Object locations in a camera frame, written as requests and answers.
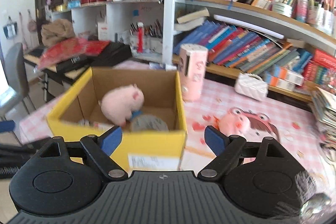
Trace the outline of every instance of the chair backrest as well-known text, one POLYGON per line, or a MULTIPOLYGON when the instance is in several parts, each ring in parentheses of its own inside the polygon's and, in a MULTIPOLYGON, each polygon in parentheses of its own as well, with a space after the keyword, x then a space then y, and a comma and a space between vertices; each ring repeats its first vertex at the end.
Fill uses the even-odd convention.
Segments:
POLYGON ((21 43, 15 43, 5 57, 5 74, 8 84, 23 97, 29 93, 23 48, 21 43))

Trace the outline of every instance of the tablecloth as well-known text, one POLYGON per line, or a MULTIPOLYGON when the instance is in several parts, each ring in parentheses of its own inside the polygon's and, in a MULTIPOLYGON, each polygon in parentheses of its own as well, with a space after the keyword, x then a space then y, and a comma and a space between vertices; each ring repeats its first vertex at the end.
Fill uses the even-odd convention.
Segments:
MULTIPOLYGON (((148 65, 134 61, 125 61, 116 67, 148 69, 148 65)), ((22 143, 52 136, 45 116, 58 100, 55 98, 20 122, 22 143)), ((216 118, 235 112, 256 121, 251 123, 250 129, 244 134, 247 141, 261 142, 265 136, 275 137, 274 131, 278 131, 280 143, 315 178, 318 191, 334 191, 335 170, 319 154, 318 131, 312 113, 270 98, 259 102, 236 93, 233 87, 210 80, 204 80, 201 99, 184 103, 184 109, 188 138, 181 170, 194 170, 197 174, 215 157, 205 144, 204 128, 215 124, 216 118)))

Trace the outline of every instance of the yellow cardboard box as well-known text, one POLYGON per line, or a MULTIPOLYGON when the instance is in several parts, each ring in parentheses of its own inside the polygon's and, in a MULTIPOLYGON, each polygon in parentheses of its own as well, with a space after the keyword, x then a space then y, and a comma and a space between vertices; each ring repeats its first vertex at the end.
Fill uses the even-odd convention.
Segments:
POLYGON ((169 131, 127 132, 111 158, 127 172, 134 169, 177 169, 184 150, 187 126, 176 71, 90 68, 65 93, 47 116, 55 136, 79 141, 88 134, 103 131, 80 126, 82 119, 111 123, 102 114, 99 101, 110 90, 136 84, 143 92, 144 114, 153 114, 167 123, 169 131))

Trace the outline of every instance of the cartoon eye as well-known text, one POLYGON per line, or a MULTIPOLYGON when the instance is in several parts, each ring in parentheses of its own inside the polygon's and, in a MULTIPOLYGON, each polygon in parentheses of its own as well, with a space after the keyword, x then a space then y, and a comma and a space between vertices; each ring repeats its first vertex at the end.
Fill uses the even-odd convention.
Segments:
POLYGON ((258 117, 259 117, 260 119, 262 119, 263 121, 266 121, 266 122, 269 121, 269 118, 268 118, 265 114, 259 113, 259 114, 258 114, 258 117))
POLYGON ((242 111, 241 111, 241 109, 239 109, 239 108, 233 108, 233 109, 231 109, 231 113, 233 113, 233 114, 241 114, 242 113, 242 111))

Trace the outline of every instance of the metal screw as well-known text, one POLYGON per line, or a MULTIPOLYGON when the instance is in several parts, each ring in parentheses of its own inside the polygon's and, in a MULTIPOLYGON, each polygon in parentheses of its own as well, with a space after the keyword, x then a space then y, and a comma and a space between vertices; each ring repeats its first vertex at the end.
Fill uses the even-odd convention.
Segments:
POLYGON ((123 170, 114 169, 109 171, 109 176, 112 178, 121 178, 125 175, 125 172, 123 170))
POLYGON ((217 172, 213 169, 204 169, 201 171, 201 175, 205 178, 213 178, 217 175, 217 172))

